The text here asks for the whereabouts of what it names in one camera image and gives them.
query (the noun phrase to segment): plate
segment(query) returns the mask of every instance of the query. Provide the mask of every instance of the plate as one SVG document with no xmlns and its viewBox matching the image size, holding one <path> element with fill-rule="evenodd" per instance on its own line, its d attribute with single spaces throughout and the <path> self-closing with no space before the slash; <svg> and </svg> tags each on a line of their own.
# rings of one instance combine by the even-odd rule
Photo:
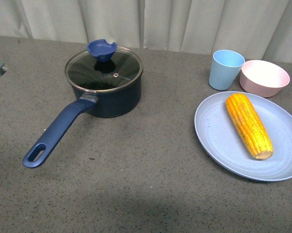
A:
<svg viewBox="0 0 292 233">
<path fill-rule="evenodd" d="M 252 102 L 274 148 L 272 157 L 257 160 L 243 144 L 226 110 L 225 100 L 233 93 L 238 92 L 214 94 L 197 108 L 194 125 L 204 149 L 226 169 L 252 180 L 273 182 L 292 178 L 292 116 L 265 98 L 242 92 Z"/>
</svg>

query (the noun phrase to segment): white curtain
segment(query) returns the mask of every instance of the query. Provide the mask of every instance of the white curtain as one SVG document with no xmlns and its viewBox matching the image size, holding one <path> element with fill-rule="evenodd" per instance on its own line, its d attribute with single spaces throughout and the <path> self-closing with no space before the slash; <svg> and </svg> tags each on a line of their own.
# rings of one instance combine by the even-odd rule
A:
<svg viewBox="0 0 292 233">
<path fill-rule="evenodd" d="M 292 0 L 0 0 L 0 35 L 292 63 Z"/>
</svg>

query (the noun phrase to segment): handle hole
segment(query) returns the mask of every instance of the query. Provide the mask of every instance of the handle hole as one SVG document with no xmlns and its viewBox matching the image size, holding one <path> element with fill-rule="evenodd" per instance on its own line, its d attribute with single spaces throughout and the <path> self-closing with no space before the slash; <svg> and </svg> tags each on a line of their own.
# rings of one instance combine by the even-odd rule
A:
<svg viewBox="0 0 292 233">
<path fill-rule="evenodd" d="M 36 148 L 34 149 L 34 151 L 29 156 L 28 160 L 31 162 L 37 161 L 40 158 L 40 156 L 43 154 L 43 152 L 46 148 L 47 147 L 45 144 L 37 145 Z"/>
</svg>

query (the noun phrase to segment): countertop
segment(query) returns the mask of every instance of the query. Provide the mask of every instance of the countertop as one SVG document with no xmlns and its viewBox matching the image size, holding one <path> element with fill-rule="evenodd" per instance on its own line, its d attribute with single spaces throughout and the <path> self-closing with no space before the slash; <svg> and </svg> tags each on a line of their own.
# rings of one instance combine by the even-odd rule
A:
<svg viewBox="0 0 292 233">
<path fill-rule="evenodd" d="M 132 49 L 142 95 L 116 118 L 81 114 L 45 164 L 22 159 L 75 100 L 67 61 L 86 44 L 0 36 L 0 232 L 290 232 L 292 178 L 238 176 L 203 149 L 194 114 L 211 56 Z M 292 115 L 290 84 L 268 98 Z M 242 91 L 238 77 L 229 91 Z"/>
</svg>

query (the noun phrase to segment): blue plastic handle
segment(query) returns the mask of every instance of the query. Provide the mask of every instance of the blue plastic handle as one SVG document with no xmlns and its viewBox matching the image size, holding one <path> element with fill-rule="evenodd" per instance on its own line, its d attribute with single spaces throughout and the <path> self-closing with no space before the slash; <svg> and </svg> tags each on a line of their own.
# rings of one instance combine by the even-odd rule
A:
<svg viewBox="0 0 292 233">
<path fill-rule="evenodd" d="M 28 168 L 36 168 L 41 166 L 77 116 L 84 113 L 89 108 L 94 107 L 97 100 L 97 97 L 83 99 L 82 96 L 80 99 L 65 107 L 25 155 L 23 159 L 24 166 Z"/>
</svg>

